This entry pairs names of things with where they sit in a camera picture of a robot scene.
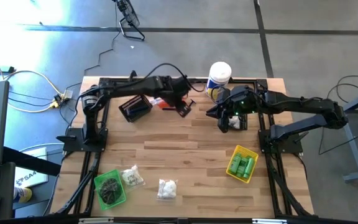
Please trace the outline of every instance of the black basket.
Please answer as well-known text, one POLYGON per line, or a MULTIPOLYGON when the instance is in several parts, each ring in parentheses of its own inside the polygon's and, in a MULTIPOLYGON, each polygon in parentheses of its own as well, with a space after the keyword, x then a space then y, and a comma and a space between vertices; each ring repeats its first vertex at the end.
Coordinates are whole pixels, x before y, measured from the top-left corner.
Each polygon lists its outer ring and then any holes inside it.
POLYGON ((144 95, 138 95, 119 106, 119 110, 128 122, 134 122, 152 110, 153 105, 144 95))

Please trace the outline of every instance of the yellow basket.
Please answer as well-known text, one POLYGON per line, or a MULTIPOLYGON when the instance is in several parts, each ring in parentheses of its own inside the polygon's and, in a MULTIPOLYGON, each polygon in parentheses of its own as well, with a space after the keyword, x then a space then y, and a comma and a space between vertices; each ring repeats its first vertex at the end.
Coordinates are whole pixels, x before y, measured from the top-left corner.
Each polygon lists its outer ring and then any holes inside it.
POLYGON ((236 178, 236 179, 238 179, 238 180, 241 180, 241 181, 243 181, 244 183, 247 183, 247 184, 248 184, 249 181, 251 180, 252 174, 254 173, 254 169, 255 169, 255 166, 256 166, 256 162, 258 161, 258 157, 259 157, 259 155, 258 155, 257 153, 254 153, 254 152, 252 152, 251 150, 246 149, 246 148, 244 148, 244 147, 242 147, 242 146, 236 146, 236 149, 234 150, 233 155, 231 156, 230 163, 229 163, 229 165, 227 165, 226 173, 229 174, 230 176, 232 176, 232 177, 234 177, 234 178, 236 178), (252 170, 251 170, 251 174, 249 175, 249 178, 237 177, 235 174, 232 174, 232 173, 230 173, 230 171, 229 171, 230 164, 231 164, 231 162, 233 161, 234 156, 235 156, 237 153, 241 154, 242 157, 250 156, 250 157, 253 158, 254 161, 255 161, 255 162, 254 162, 254 166, 252 167, 252 170))

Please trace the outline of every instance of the wooden tabletop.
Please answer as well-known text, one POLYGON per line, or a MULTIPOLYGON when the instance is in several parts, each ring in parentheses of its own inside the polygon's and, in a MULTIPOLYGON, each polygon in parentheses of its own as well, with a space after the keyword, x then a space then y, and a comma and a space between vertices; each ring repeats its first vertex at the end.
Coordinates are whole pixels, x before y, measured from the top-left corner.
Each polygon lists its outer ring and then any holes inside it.
MULTIPOLYGON (((84 77, 81 92, 98 84, 99 79, 84 77)), ((267 82, 269 90, 285 93, 283 79, 268 78, 267 82)), ((248 115, 247 131, 224 134, 216 126, 217 120, 205 115, 213 105, 211 100, 205 93, 191 91, 188 101, 191 98, 197 104, 191 107, 192 111, 186 118, 175 111, 154 107, 135 123, 128 123, 118 106, 130 98, 111 100, 107 122, 109 137, 101 156, 99 174, 113 169, 128 169, 137 164, 146 185, 128 192, 126 202, 105 211, 100 209, 95 194, 93 217, 274 217, 266 163, 257 139, 257 114, 248 115), (236 145, 259 154, 249 184, 225 173, 236 145), (157 200, 159 179, 178 181, 175 200, 157 200)), ((81 127, 85 119, 81 102, 77 109, 74 127, 81 127)), ((291 123, 291 113, 275 115, 275 122, 291 123)), ((301 162, 291 154, 282 156, 288 188, 304 208, 313 213, 301 162)), ((77 188, 83 158, 84 153, 75 152, 64 160, 51 212, 61 208, 77 188)), ((86 204, 88 187, 84 191, 81 211, 86 204)), ((280 208, 284 211, 282 193, 278 186, 277 189, 280 208)))

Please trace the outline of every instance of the gray floor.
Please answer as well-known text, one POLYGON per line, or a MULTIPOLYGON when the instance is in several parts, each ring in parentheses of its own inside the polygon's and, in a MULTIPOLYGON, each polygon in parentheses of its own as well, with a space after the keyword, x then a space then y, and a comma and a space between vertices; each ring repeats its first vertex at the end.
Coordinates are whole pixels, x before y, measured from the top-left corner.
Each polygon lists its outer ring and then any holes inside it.
MULTIPOLYGON (((0 16, 0 64, 42 72, 63 91, 82 80, 84 69, 98 64, 99 53, 110 48, 116 33, 23 31, 22 26, 14 24, 42 21, 44 25, 114 27, 114 4, 110 0, 33 2, 0 4, 0 15, 4 15, 0 16)), ((252 0, 133 0, 133 4, 141 27, 258 28, 252 0)), ((358 30, 358 1, 260 0, 260 7, 266 29, 358 30)), ((145 35, 145 42, 120 35, 114 42, 114 51, 103 54, 101 66, 86 75, 128 75, 131 70, 145 74, 159 63, 171 62, 189 76, 207 76, 212 63, 224 60, 231 65, 235 77, 267 77, 259 34, 145 35)), ((325 97, 341 77, 358 75, 358 35, 269 34, 266 39, 274 77, 285 79, 291 96, 325 97)), ((169 68, 158 74, 176 75, 169 68)), ((358 85, 358 78, 345 82, 358 85)), ((54 94, 45 80, 29 74, 12 77, 11 88, 37 96, 54 94)), ((345 86, 340 91, 348 100, 358 96, 358 89, 353 87, 345 86)), ((334 93, 330 97, 339 100, 334 93)), ((63 114, 71 116, 68 110, 63 110, 63 114)), ((307 114, 294 113, 293 117, 299 120, 307 114)), ((357 135, 358 116, 351 116, 351 126, 357 135)), ((17 149, 57 142, 55 137, 63 134, 65 127, 56 110, 28 114, 9 108, 5 142, 17 149)), ((318 156, 320 134, 317 129, 302 140, 315 213, 326 218, 358 220, 358 181, 345 184, 342 179, 342 175, 357 170, 350 148, 343 146, 318 156)), ((326 131, 324 139, 324 149, 346 140, 342 130, 326 131)), ((39 214, 44 206, 34 206, 33 214, 39 214)), ((22 210, 17 215, 31 213, 22 210)))

